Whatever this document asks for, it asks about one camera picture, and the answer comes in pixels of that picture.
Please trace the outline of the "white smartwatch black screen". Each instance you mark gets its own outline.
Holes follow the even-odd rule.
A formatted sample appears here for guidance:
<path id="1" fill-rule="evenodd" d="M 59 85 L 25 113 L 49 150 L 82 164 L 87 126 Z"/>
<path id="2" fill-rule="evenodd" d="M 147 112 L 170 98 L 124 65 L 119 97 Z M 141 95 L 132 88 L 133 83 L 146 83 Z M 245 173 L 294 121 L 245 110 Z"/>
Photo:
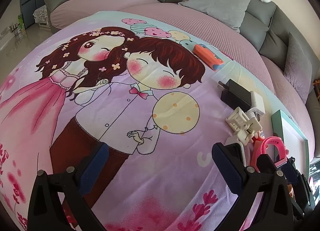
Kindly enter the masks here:
<path id="1" fill-rule="evenodd" d="M 236 157 L 243 163 L 244 167 L 247 166 L 244 146 L 236 135 L 226 139 L 225 147 L 232 156 Z"/>

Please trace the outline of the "teal shallow box tray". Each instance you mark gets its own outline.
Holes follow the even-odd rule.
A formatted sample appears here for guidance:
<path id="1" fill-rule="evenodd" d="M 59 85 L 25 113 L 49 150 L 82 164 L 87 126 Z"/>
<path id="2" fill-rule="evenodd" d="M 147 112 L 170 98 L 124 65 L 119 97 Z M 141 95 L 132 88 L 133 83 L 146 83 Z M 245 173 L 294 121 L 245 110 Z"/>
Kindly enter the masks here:
<path id="1" fill-rule="evenodd" d="M 301 129 L 281 110 L 271 116 L 273 133 L 280 137 L 289 151 L 287 158 L 295 159 L 296 169 L 309 178 L 309 146 Z"/>

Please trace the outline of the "small orange blue toy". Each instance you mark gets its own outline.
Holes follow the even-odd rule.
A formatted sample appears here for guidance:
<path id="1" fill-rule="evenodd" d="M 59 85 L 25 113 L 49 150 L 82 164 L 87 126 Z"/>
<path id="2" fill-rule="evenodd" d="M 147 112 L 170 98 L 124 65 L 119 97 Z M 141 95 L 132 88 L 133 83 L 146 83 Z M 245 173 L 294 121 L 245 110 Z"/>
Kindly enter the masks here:
<path id="1" fill-rule="evenodd" d="M 201 59 L 213 71 L 217 71 L 224 65 L 224 61 L 218 58 L 211 50 L 203 45 L 196 44 L 193 48 L 193 54 Z"/>

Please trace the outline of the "cream plastic hair clip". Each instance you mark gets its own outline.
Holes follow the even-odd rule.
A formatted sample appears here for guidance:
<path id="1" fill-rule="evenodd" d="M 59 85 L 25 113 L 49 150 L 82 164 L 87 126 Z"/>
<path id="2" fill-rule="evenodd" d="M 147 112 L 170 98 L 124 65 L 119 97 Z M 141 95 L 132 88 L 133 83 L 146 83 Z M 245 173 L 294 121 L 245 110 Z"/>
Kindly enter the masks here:
<path id="1" fill-rule="evenodd" d="M 244 146 L 253 143 L 253 137 L 263 129 L 253 111 L 245 113 L 240 107 L 237 107 L 225 121 Z"/>

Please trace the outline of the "grey lilac pillow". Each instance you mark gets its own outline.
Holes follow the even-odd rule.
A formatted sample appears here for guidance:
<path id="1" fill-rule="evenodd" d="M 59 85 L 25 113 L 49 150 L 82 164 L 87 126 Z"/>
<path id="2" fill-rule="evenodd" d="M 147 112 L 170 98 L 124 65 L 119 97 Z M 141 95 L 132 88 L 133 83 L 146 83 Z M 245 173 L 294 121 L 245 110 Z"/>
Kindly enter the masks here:
<path id="1" fill-rule="evenodd" d="M 305 104 L 311 88 L 312 65 L 305 57 L 298 40 L 290 33 L 284 77 L 296 90 Z"/>

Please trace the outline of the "large orange blue toy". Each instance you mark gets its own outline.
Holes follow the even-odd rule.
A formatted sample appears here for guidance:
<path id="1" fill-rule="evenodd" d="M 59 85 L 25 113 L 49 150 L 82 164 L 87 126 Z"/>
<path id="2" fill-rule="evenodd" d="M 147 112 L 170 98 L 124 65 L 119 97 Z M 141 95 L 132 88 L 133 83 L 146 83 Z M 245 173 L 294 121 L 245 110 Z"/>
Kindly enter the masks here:
<path id="1" fill-rule="evenodd" d="M 253 145 L 250 166 L 254 167 L 255 169 L 257 169 L 257 158 L 261 155 L 262 143 L 263 143 L 262 140 L 256 140 Z"/>

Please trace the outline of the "black power adapter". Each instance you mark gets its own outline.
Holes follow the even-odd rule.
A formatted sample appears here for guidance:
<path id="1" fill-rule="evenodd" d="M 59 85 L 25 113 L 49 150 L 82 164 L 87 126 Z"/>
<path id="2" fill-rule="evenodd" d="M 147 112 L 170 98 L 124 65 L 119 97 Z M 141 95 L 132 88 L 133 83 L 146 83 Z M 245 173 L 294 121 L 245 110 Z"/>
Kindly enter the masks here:
<path id="1" fill-rule="evenodd" d="M 218 82 L 222 87 L 221 101 L 231 107 L 233 110 L 240 108 L 243 112 L 247 112 L 252 105 L 251 93 L 233 81 L 229 79 L 226 83 Z"/>

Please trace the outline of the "white power adapter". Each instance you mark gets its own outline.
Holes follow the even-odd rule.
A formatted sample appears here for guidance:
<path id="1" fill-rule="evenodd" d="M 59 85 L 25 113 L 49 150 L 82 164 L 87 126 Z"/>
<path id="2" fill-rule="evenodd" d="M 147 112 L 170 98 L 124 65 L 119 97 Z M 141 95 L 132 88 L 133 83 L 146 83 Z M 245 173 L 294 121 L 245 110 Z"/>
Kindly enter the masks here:
<path id="1" fill-rule="evenodd" d="M 263 98 L 256 92 L 250 91 L 251 94 L 251 107 L 246 112 L 249 119 L 255 117 L 258 121 L 265 115 L 265 107 Z"/>

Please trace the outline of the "grey sofa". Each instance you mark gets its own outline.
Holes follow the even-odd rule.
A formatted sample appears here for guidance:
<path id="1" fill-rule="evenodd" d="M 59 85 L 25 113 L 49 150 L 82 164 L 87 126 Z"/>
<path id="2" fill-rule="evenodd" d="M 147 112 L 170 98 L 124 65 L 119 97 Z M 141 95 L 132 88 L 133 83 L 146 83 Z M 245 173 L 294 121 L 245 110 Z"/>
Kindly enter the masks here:
<path id="1" fill-rule="evenodd" d="M 303 35 L 284 12 L 273 2 L 260 0 L 44 0 L 49 23 L 54 31 L 108 7 L 120 9 L 152 3 L 167 10 L 176 6 L 178 19 L 184 13 L 218 21 L 238 31 L 260 55 L 284 69 L 289 51 L 289 38 L 294 37 L 304 53 L 303 61 L 310 62 L 312 74 L 319 70 L 319 60 Z"/>

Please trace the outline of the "pink smartwatch black screen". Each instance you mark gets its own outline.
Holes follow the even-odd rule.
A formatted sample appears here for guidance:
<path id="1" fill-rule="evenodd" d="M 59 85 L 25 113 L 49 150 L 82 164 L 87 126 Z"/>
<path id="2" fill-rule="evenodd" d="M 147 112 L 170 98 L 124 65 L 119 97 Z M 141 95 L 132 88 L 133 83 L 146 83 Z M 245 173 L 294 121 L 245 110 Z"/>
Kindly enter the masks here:
<path id="1" fill-rule="evenodd" d="M 287 162 L 287 149 L 280 137 L 272 136 L 266 138 L 261 144 L 261 154 L 271 155 L 276 167 L 280 167 Z"/>

